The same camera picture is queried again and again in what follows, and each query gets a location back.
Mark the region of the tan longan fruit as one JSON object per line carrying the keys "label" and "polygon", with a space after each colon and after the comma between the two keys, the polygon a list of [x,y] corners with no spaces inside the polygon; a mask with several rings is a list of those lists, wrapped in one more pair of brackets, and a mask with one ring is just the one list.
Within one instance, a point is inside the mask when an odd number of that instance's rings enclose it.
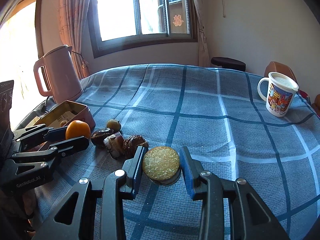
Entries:
{"label": "tan longan fruit", "polygon": [[121,130],[121,123],[116,119],[110,119],[107,121],[106,127],[112,129],[114,132],[119,132]]}
{"label": "tan longan fruit", "polygon": [[60,122],[60,127],[63,127],[63,126],[65,126],[66,124],[67,124],[67,120],[62,120],[61,122]]}

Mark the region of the orange tangerine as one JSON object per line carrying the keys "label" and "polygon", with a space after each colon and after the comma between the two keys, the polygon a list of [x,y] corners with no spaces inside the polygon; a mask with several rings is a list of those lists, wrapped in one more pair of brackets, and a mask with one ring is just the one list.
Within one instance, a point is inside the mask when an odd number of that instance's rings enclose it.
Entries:
{"label": "orange tangerine", "polygon": [[84,136],[87,139],[91,138],[91,129],[89,125],[86,122],[80,120],[72,121],[66,129],[66,140],[81,136]]}

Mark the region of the dark chocolate glazed pastry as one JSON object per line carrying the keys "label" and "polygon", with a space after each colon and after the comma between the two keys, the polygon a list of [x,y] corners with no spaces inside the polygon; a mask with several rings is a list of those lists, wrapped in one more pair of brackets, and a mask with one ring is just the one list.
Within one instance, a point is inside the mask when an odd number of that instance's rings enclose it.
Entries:
{"label": "dark chocolate glazed pastry", "polygon": [[104,147],[105,146],[104,140],[113,134],[114,134],[114,130],[111,128],[99,129],[91,135],[91,142],[95,146]]}

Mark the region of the chocolate-coated cake roll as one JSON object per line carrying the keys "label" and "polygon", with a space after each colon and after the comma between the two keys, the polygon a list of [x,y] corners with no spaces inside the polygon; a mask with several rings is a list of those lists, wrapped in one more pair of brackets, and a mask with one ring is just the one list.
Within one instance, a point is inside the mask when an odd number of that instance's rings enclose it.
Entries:
{"label": "chocolate-coated cake roll", "polygon": [[120,132],[114,133],[103,140],[109,154],[114,159],[124,155],[123,142],[124,138]]}

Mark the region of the dark brown wrinkled pastry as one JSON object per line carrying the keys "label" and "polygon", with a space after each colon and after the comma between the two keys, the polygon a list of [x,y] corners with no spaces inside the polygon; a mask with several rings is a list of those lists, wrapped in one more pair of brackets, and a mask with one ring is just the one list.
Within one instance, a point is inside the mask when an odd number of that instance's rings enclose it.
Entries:
{"label": "dark brown wrinkled pastry", "polygon": [[123,142],[123,151],[126,159],[132,159],[135,156],[138,146],[149,149],[148,142],[141,135],[132,135]]}

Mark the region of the round layered biscuit cake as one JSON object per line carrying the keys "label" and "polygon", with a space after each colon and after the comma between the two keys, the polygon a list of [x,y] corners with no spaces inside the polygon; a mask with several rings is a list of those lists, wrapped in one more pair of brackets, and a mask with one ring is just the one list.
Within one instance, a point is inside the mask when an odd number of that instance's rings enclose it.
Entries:
{"label": "round layered biscuit cake", "polygon": [[153,183],[171,186],[181,175],[180,156],[168,146],[154,147],[144,155],[142,168]]}

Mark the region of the red metal tin box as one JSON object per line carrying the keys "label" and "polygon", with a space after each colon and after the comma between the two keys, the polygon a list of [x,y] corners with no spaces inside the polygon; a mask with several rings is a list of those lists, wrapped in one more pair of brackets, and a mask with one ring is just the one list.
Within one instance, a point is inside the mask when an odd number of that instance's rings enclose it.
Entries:
{"label": "red metal tin box", "polygon": [[87,105],[74,101],[64,101],[61,104],[55,106],[50,112],[43,117],[36,116],[27,124],[27,127],[45,124],[47,127],[60,128],[60,122],[67,120],[67,125],[74,120],[80,120],[86,122],[90,129],[95,127],[95,121]]}

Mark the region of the pink electric kettle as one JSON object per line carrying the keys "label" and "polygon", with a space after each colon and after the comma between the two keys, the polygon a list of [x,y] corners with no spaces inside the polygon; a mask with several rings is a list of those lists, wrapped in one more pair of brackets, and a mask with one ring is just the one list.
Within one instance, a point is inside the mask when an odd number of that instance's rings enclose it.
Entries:
{"label": "pink electric kettle", "polygon": [[[51,96],[55,103],[66,100],[76,100],[82,94],[79,78],[75,72],[71,58],[72,46],[59,46],[38,59],[34,64],[34,76],[39,93],[42,96]],[[39,69],[44,69],[44,80],[49,89],[43,90]]]}

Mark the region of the white cartoon print mug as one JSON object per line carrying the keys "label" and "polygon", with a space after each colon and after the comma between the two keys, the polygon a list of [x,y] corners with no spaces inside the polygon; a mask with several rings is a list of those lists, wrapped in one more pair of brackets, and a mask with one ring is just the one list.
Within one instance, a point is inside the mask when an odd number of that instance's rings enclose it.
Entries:
{"label": "white cartoon print mug", "polygon": [[[268,82],[267,96],[261,92],[263,82]],[[266,109],[279,118],[287,114],[298,90],[299,86],[293,79],[278,72],[269,72],[268,77],[260,79],[257,85],[257,92],[265,101]]]}

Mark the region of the pink curtain left of window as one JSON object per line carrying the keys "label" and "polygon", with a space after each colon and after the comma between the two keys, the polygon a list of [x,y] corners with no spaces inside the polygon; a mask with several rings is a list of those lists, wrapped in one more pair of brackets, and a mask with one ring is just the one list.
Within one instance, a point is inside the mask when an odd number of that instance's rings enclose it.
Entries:
{"label": "pink curtain left of window", "polygon": [[59,31],[63,44],[71,46],[71,58],[79,79],[89,76],[88,63],[81,52],[82,36],[90,0],[59,0]]}

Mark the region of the black round stool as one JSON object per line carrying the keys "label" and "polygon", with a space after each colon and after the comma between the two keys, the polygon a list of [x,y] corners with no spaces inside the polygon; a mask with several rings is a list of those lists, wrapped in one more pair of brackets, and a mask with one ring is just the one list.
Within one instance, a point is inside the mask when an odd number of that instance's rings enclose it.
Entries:
{"label": "black round stool", "polygon": [[212,57],[211,63],[225,69],[233,69],[242,72],[246,71],[246,64],[244,62],[228,57]]}

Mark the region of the window with metal frame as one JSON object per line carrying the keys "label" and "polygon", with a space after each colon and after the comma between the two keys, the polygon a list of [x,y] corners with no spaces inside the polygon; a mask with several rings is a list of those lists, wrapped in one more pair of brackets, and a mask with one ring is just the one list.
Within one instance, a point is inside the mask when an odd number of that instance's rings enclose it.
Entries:
{"label": "window with metal frame", "polygon": [[197,41],[193,0],[90,0],[95,58],[122,50]]}

